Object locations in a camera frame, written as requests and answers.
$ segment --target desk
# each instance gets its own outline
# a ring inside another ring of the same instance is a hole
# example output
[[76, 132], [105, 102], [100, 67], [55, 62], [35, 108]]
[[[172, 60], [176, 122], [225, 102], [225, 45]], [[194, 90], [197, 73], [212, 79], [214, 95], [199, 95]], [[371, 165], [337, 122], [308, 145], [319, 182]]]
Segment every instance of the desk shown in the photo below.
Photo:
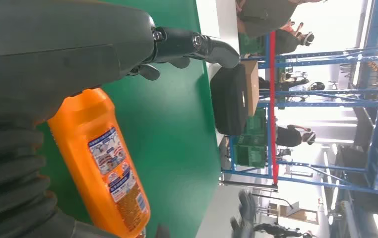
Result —
[[[194, 0], [111, 0], [148, 11], [157, 26], [199, 31]], [[127, 77], [103, 89], [116, 105], [116, 116], [147, 193], [152, 216], [147, 226], [153, 238], [158, 223], [172, 237], [193, 238], [217, 187], [220, 162], [211, 95], [205, 64], [192, 60], [187, 69], [156, 64], [157, 81]], [[42, 173], [52, 179], [59, 207], [90, 222], [63, 159], [46, 124], [41, 153]]]

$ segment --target dark shirt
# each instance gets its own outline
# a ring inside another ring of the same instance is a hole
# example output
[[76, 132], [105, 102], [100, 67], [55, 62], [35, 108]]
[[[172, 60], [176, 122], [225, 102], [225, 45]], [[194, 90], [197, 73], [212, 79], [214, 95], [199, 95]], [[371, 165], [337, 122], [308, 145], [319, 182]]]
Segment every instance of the dark shirt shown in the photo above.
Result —
[[291, 53], [299, 44], [300, 40], [290, 32], [281, 29], [275, 31], [275, 53], [277, 55]]
[[247, 0], [239, 18], [250, 37], [259, 37], [287, 23], [296, 7], [288, 0]]
[[302, 143], [302, 135], [293, 125], [288, 125], [287, 128], [279, 126], [277, 133], [277, 145], [295, 147]]

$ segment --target red vertical pole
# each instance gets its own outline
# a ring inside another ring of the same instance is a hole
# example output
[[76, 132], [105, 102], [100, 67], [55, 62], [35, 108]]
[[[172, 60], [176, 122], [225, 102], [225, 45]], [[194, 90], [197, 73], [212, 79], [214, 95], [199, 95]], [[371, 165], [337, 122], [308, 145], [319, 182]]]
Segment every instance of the red vertical pole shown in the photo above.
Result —
[[271, 85], [270, 85], [270, 105], [271, 105], [271, 118], [268, 119], [271, 123], [271, 156], [272, 156], [272, 175], [274, 179], [274, 184], [278, 184], [278, 164], [277, 164], [277, 156], [276, 156], [276, 129], [275, 129], [275, 31], [270, 33], [270, 62], [269, 62], [269, 70], [271, 74]]

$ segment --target cardboard box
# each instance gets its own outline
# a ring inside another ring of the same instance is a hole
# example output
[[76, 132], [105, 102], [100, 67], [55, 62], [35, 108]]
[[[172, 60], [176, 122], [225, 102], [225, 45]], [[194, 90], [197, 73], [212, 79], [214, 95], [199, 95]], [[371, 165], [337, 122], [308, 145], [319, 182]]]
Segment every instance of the cardboard box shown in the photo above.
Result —
[[259, 75], [257, 61], [242, 61], [245, 66], [246, 84], [248, 86], [249, 116], [253, 116], [259, 101]]

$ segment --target green plastic crate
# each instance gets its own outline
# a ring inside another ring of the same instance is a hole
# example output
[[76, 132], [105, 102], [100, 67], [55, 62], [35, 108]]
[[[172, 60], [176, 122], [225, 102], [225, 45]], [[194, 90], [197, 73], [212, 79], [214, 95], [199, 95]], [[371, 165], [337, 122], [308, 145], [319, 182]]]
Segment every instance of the green plastic crate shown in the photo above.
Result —
[[263, 37], [249, 37], [246, 33], [239, 33], [240, 54], [258, 54], [265, 52], [265, 41]]
[[266, 147], [264, 146], [233, 146], [237, 165], [265, 168]]
[[265, 135], [240, 135], [236, 137], [236, 144], [241, 146], [266, 146]]
[[258, 108], [253, 117], [248, 117], [243, 135], [266, 135], [266, 110]]

